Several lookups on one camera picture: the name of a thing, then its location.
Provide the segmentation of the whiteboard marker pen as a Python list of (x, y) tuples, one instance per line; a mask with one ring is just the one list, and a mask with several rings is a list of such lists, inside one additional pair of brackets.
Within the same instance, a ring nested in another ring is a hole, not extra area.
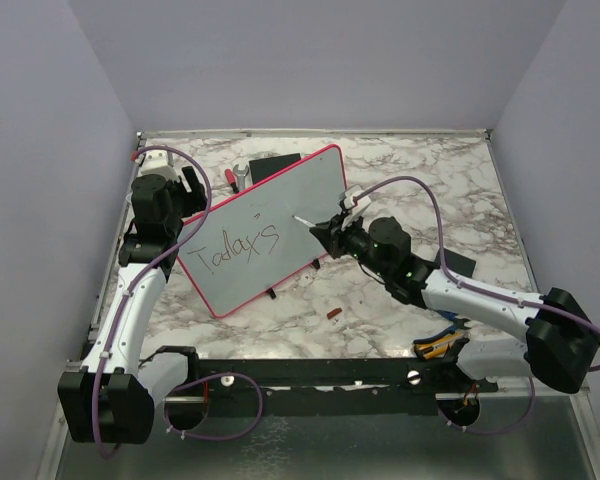
[(299, 217), (299, 216), (297, 216), (297, 215), (293, 215), (293, 218), (294, 218), (296, 221), (298, 221), (299, 223), (301, 223), (301, 224), (303, 224), (303, 225), (305, 225), (305, 226), (307, 226), (307, 227), (309, 227), (309, 228), (312, 228), (312, 227), (314, 227), (314, 226), (315, 226), (313, 223), (311, 223), (311, 222), (309, 222), (308, 220), (306, 220), (306, 219), (304, 219), (304, 218), (301, 218), (301, 217)]

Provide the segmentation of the pink framed whiteboard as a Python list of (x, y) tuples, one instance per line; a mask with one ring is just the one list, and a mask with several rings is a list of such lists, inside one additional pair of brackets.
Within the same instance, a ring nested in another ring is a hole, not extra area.
[(331, 144), (185, 222), (178, 260), (215, 318), (233, 313), (324, 256), (309, 227), (340, 211), (344, 159)]

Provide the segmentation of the red marker cap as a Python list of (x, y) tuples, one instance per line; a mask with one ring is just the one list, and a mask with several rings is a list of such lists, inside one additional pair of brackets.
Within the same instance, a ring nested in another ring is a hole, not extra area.
[(342, 312), (341, 308), (336, 308), (327, 313), (328, 319), (333, 319)]

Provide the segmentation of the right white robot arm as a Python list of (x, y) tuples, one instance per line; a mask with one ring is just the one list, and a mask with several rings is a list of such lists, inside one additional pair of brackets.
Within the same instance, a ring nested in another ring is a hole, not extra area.
[(546, 294), (514, 292), (446, 273), (440, 263), (411, 250), (411, 237), (393, 217), (364, 227), (342, 225), (336, 215), (310, 227), (332, 258), (353, 257), (378, 275), (398, 302), (457, 314), (510, 335), (514, 344), (468, 343), (439, 367), (441, 383), (461, 391), (488, 376), (534, 376), (562, 393), (578, 392), (600, 347), (600, 333), (574, 296), (552, 288)]

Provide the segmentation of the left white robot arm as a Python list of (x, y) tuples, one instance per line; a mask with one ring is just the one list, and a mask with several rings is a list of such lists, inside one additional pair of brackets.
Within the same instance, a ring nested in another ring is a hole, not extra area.
[(200, 385), (194, 348), (162, 347), (142, 361), (149, 319), (176, 262), (185, 219), (206, 210), (210, 184), (193, 167), (177, 174), (152, 169), (131, 185), (134, 231), (123, 237), (109, 312), (90, 351), (64, 372), (58, 396), (77, 443), (142, 444), (156, 407), (174, 389), (186, 395)]

